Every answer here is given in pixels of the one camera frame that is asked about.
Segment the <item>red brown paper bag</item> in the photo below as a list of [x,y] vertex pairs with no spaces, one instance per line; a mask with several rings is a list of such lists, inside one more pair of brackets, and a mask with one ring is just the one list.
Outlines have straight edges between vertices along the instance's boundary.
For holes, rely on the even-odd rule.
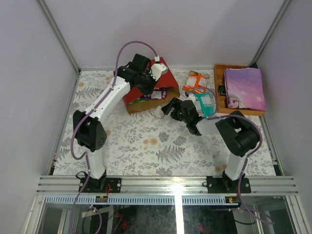
[[179,98],[179,84],[170,69],[163,74],[156,84],[153,92],[144,95],[136,87],[130,90],[123,98],[129,114],[148,111],[169,103],[173,98]]

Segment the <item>teal snack packet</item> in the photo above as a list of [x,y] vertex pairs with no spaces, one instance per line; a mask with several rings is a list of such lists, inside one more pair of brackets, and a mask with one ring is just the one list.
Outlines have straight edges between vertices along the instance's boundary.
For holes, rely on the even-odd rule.
[[195,107],[200,117],[207,117],[214,113],[215,109],[209,94],[194,94]]

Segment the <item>orange snack packet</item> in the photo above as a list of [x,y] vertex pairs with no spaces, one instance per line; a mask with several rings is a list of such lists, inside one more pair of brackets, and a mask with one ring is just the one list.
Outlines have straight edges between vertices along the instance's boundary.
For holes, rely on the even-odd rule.
[[209,79],[209,74],[190,71],[183,90],[199,94],[205,93]]

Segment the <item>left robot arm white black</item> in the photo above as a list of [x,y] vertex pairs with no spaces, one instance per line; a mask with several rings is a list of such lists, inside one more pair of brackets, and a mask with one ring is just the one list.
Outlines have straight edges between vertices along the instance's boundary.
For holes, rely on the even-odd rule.
[[87,174],[92,178],[90,187],[95,192],[102,192],[107,186],[106,179],[102,177],[106,170],[100,151],[107,139],[103,127],[107,116],[133,88],[139,89],[142,95],[150,95],[167,71],[159,56],[152,63],[148,58],[136,54],[133,61],[115,70],[113,80],[94,103],[83,112],[74,112],[72,139],[85,151],[82,156],[87,162]]

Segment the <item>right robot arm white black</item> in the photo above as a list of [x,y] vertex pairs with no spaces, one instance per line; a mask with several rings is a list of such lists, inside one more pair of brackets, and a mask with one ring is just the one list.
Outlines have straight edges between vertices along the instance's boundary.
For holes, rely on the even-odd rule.
[[184,122],[189,132],[196,136],[206,136],[213,133],[221,135],[230,151],[228,166],[223,173],[223,189],[234,192],[239,188],[239,179],[244,174],[248,158],[262,144],[260,129],[240,111],[219,117],[201,117],[195,103],[190,99],[173,98],[161,108],[164,115]]

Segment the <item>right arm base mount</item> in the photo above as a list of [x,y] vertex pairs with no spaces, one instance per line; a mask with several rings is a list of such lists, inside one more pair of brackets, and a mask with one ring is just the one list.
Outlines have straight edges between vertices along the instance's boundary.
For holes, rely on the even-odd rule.
[[[202,185],[208,189],[210,194],[237,194],[239,179],[232,181],[225,174],[222,176],[207,176]],[[251,186],[248,178],[243,175],[240,183],[240,192],[250,194]]]

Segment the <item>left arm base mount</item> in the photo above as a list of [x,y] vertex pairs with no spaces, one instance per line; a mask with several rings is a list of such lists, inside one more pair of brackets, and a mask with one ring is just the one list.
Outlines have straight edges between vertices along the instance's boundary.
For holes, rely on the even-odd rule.
[[82,187],[86,182],[87,173],[80,171],[75,175],[75,177],[80,180],[79,191],[82,191],[83,193],[114,194],[120,193],[121,191],[122,179],[107,177],[106,172],[100,179],[90,177],[84,188]]

